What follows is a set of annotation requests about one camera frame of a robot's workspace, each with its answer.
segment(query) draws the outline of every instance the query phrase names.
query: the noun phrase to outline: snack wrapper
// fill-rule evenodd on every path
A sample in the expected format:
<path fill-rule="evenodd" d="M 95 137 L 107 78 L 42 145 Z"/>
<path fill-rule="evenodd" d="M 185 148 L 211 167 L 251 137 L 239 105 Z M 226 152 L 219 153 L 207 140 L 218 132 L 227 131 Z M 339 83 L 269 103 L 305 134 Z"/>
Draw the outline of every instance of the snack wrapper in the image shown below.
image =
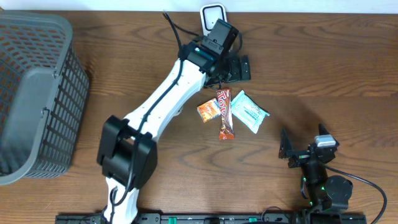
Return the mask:
<path fill-rule="evenodd" d="M 250 130 L 257 134 L 262 120 L 269 113 L 255 104 L 242 90 L 232 101 L 232 113 L 239 118 Z"/>
<path fill-rule="evenodd" d="M 234 139 L 234 129 L 232 127 L 231 111 L 231 89 L 225 88 L 217 90 L 218 106 L 221 111 L 221 128 L 219 139 Z"/>
<path fill-rule="evenodd" d="M 218 103 L 216 98 L 213 98 L 207 101 L 206 103 L 198 106 L 198 112 L 204 123 L 221 114 L 221 111 L 218 108 Z"/>

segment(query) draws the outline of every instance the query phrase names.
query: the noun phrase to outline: orange snack packet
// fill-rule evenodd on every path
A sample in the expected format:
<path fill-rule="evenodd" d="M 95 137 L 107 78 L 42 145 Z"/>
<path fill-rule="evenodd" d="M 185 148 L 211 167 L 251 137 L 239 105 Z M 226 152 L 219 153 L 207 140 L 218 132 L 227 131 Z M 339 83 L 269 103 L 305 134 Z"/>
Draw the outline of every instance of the orange snack packet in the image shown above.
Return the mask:
<path fill-rule="evenodd" d="M 207 122 L 221 114 L 216 98 L 198 106 L 198 112 L 203 122 Z"/>
<path fill-rule="evenodd" d="M 225 88 L 217 90 L 218 106 L 221 111 L 221 128 L 219 139 L 234 139 L 234 129 L 232 127 L 232 110 L 231 110 L 231 89 Z"/>

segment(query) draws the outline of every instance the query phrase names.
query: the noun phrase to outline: basket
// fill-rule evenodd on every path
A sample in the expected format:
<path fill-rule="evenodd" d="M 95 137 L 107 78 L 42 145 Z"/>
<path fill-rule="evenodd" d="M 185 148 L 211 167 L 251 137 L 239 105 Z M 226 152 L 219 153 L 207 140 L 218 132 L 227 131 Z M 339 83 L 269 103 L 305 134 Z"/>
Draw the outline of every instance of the basket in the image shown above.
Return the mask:
<path fill-rule="evenodd" d="M 0 12 L 0 185 L 71 164 L 89 90 L 72 34 L 60 16 Z"/>

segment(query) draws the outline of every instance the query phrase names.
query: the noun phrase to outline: perforated basket side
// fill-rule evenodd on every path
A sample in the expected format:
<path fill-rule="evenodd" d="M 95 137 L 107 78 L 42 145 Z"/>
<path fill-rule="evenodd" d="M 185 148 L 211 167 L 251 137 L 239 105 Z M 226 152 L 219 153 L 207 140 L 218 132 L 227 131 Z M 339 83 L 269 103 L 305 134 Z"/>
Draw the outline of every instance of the perforated basket side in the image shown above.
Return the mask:
<path fill-rule="evenodd" d="M 89 90 L 88 77 L 72 47 L 61 76 L 39 155 L 26 177 L 57 177 L 70 166 Z"/>

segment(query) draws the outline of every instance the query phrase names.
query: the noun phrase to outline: red snack bar wrapper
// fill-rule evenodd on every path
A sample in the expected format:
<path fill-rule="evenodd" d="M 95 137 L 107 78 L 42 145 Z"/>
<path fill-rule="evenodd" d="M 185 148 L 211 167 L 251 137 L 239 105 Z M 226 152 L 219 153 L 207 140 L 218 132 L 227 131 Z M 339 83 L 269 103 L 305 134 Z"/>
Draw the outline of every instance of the red snack bar wrapper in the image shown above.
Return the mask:
<path fill-rule="evenodd" d="M 234 129 L 232 127 L 232 110 L 231 110 L 231 89 L 225 88 L 217 90 L 218 106 L 221 111 L 221 128 L 219 139 L 234 139 Z"/>

